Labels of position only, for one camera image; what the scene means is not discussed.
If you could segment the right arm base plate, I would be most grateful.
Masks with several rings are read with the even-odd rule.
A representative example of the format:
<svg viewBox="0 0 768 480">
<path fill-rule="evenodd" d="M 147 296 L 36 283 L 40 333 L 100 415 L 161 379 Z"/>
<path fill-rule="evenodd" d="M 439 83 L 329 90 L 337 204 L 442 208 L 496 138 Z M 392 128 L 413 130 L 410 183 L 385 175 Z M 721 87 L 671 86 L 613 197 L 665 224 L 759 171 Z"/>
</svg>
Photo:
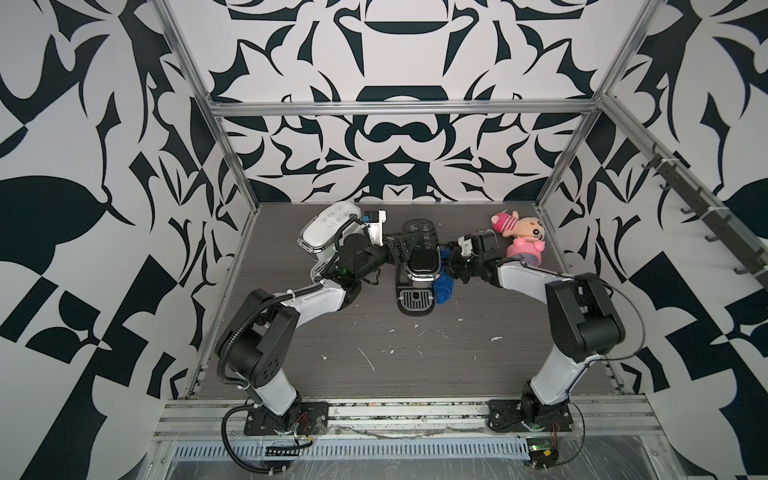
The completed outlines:
<svg viewBox="0 0 768 480">
<path fill-rule="evenodd" d="M 488 402 L 487 427 L 497 433 L 551 432 L 554 428 L 570 432 L 573 417 L 568 403 L 543 405 L 535 397 L 494 399 Z"/>
</svg>

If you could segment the black hook rack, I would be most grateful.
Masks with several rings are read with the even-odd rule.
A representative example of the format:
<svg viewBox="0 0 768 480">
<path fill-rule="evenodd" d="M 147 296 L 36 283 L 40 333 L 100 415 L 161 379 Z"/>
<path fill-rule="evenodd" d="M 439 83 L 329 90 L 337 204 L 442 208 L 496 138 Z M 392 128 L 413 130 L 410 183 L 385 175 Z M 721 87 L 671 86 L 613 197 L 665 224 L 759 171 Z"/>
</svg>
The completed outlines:
<svg viewBox="0 0 768 480">
<path fill-rule="evenodd" d="M 686 163 L 674 156 L 665 156 L 657 143 L 650 148 L 640 147 L 648 159 L 642 166 L 644 173 L 661 180 L 661 195 L 656 207 L 657 220 L 662 225 L 664 204 L 673 193 L 683 206 L 680 213 L 701 221 L 709 230 L 705 236 L 709 243 L 721 243 L 739 262 L 733 272 L 750 275 L 767 289 L 767 246 L 746 226 L 735 211 L 725 205 L 705 184 L 693 174 Z"/>
</svg>

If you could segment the white coffee machine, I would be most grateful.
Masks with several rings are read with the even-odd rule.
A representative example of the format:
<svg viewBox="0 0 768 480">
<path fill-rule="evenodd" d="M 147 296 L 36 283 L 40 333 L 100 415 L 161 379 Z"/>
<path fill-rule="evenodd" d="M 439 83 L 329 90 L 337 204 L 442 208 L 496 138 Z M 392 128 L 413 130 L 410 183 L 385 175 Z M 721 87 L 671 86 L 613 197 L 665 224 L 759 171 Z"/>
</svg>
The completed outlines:
<svg viewBox="0 0 768 480">
<path fill-rule="evenodd" d="M 315 265 L 310 270 L 313 282 L 321 279 L 348 236 L 360 234 L 366 244 L 367 233 L 362 226 L 362 217 L 358 206 L 340 201 L 325 208 L 302 228 L 297 244 L 315 259 Z"/>
</svg>

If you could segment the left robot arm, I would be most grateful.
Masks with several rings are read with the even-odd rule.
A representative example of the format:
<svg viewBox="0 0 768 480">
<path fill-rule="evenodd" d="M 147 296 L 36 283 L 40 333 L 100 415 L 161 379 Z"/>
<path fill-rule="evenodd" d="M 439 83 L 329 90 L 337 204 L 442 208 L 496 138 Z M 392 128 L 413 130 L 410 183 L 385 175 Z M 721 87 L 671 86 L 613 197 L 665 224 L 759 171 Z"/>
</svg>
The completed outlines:
<svg viewBox="0 0 768 480">
<path fill-rule="evenodd" d="M 299 416 L 301 397 L 283 371 L 295 332 L 321 316 L 349 306 L 372 273 L 396 269 L 396 300 L 402 313 L 418 316 L 435 305 L 433 283 L 441 256 L 434 232 L 402 232 L 376 244 L 368 229 L 337 233 L 318 262 L 311 285 L 282 294 L 252 291 L 216 344 L 220 383 L 245 392 L 256 408 L 285 430 Z"/>
</svg>

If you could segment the blue cloth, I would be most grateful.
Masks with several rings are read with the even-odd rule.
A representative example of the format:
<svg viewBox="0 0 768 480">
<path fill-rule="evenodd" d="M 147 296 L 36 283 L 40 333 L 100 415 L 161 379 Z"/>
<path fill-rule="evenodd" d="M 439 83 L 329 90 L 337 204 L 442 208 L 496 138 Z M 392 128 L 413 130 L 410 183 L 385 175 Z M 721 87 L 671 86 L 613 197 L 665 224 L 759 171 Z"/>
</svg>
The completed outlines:
<svg viewBox="0 0 768 480">
<path fill-rule="evenodd" d="M 452 251 L 448 247 L 440 248 L 441 272 L 434 282 L 436 302 L 439 305 L 447 303 L 453 296 L 455 276 L 451 266 Z"/>
</svg>

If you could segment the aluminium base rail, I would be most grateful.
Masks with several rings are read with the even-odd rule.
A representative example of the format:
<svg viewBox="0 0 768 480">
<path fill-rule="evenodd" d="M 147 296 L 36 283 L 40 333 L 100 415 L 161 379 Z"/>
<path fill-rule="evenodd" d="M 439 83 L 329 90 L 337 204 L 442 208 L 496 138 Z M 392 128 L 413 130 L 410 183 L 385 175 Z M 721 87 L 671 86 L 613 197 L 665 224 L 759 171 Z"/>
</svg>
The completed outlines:
<svg viewBox="0 0 768 480">
<path fill-rule="evenodd" d="M 483 436 L 488 397 L 327 399 L 330 435 L 347 437 Z M 242 400 L 174 400 L 166 404 L 152 435 L 161 440 L 206 440 L 220 434 L 226 411 Z M 574 426 L 589 435 L 661 435 L 662 426 L 643 395 L 575 395 Z"/>
</svg>

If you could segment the pink alarm clock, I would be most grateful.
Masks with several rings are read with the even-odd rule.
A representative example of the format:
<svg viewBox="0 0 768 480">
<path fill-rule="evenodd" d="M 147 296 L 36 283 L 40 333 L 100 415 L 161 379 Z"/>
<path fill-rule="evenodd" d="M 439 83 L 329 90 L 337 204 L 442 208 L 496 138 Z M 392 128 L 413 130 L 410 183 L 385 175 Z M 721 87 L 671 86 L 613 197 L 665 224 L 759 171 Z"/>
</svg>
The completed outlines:
<svg viewBox="0 0 768 480">
<path fill-rule="evenodd" d="M 542 262 L 542 253 L 546 244 L 540 240 L 530 241 L 527 238 L 515 238 L 507 247 L 506 256 L 509 259 L 520 261 L 523 264 L 538 267 Z"/>
</svg>

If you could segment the black coffee machine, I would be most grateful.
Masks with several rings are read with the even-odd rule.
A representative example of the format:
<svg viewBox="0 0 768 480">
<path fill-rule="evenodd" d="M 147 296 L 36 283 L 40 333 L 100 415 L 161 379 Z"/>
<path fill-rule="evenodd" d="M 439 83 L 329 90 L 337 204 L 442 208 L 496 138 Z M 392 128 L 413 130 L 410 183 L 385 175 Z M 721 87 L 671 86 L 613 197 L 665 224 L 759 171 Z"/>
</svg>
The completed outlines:
<svg viewBox="0 0 768 480">
<path fill-rule="evenodd" d="M 431 220 L 407 220 L 402 226 L 401 234 L 413 232 L 429 234 L 429 254 L 411 258 L 411 270 L 396 267 L 396 298 L 401 313 L 423 317 L 429 315 L 437 303 L 434 282 L 441 272 L 440 245 L 435 225 Z"/>
</svg>

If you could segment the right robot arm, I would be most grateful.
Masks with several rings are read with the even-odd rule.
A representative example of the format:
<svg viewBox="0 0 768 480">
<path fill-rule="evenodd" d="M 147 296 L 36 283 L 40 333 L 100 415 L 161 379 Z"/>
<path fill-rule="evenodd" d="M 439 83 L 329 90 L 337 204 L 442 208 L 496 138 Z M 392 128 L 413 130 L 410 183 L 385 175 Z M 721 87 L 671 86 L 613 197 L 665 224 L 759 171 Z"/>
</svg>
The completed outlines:
<svg viewBox="0 0 768 480">
<path fill-rule="evenodd" d="M 610 294 L 617 289 L 598 276 L 571 275 L 541 268 L 528 254 L 509 255 L 493 230 L 463 236 L 446 246 L 445 271 L 464 283 L 479 278 L 547 307 L 553 347 L 528 381 L 518 403 L 519 417 L 532 425 L 567 407 L 586 370 L 626 338 Z"/>
</svg>

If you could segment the aluminium cage frame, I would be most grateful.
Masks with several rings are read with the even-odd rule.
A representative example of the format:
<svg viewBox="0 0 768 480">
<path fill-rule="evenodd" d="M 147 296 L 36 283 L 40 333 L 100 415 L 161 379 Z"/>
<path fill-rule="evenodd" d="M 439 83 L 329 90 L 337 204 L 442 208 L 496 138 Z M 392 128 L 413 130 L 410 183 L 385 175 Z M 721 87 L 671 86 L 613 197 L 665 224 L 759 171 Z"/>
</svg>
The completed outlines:
<svg viewBox="0 0 768 480">
<path fill-rule="evenodd" d="M 651 397 L 767 397 L 767 289 L 680 213 L 683 160 L 767 246 L 763 1 L 162 1 L 262 201 L 533 200 L 549 250 L 623 294 Z"/>
</svg>

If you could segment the small circuit board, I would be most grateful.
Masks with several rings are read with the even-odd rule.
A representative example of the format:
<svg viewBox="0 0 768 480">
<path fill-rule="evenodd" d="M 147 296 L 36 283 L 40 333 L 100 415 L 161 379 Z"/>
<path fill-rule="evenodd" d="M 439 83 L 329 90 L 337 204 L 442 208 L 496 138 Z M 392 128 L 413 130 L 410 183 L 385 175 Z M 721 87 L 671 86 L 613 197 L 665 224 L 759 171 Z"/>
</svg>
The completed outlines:
<svg viewBox="0 0 768 480">
<path fill-rule="evenodd" d="M 542 438 L 528 438 L 528 460 L 526 465 L 534 470 L 549 470 L 559 460 L 559 447 L 549 440 Z"/>
</svg>

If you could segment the pink plush doll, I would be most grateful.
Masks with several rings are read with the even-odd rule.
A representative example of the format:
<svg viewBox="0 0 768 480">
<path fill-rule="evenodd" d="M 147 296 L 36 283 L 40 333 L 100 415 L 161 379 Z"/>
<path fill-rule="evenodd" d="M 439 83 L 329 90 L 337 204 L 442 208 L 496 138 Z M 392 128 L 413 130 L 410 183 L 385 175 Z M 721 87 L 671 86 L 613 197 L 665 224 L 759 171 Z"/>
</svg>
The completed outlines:
<svg viewBox="0 0 768 480">
<path fill-rule="evenodd" d="M 537 247 L 545 246 L 546 229 L 537 217 L 521 217 L 517 211 L 503 211 L 490 219 L 492 228 L 504 238 L 522 239 Z"/>
</svg>

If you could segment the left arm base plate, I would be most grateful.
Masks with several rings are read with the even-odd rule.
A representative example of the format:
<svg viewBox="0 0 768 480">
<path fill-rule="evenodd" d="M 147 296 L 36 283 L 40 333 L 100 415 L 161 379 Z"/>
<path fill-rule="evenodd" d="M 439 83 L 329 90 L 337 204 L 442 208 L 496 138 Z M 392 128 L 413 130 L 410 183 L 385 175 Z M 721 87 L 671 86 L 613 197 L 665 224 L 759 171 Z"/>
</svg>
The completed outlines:
<svg viewBox="0 0 768 480">
<path fill-rule="evenodd" d="M 300 436 L 323 431 L 327 427 L 330 404 L 327 402 L 295 402 L 284 414 L 278 415 L 265 406 L 252 406 L 248 412 L 244 434 L 267 436 L 296 433 Z"/>
</svg>

